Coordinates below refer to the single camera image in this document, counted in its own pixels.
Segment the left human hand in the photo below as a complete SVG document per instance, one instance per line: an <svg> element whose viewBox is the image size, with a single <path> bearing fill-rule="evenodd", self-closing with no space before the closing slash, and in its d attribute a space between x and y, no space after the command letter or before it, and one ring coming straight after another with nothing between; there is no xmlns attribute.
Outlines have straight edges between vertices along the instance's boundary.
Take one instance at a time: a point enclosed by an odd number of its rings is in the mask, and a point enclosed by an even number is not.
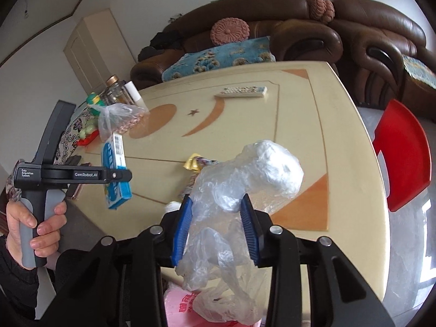
<svg viewBox="0 0 436 327"><path fill-rule="evenodd" d="M66 219L66 202L57 204L54 208L55 215L37 225L37 220L33 214L21 203L7 203L7 226L9 233L6 238L6 248L12 258L20 267L29 270L22 264L22 245L20 236L20 225L33 230L36 229L37 236L33 238L28 246L40 258L46 258L46 268L54 270L60 252L58 252L60 243L60 229L67 223Z"/></svg>

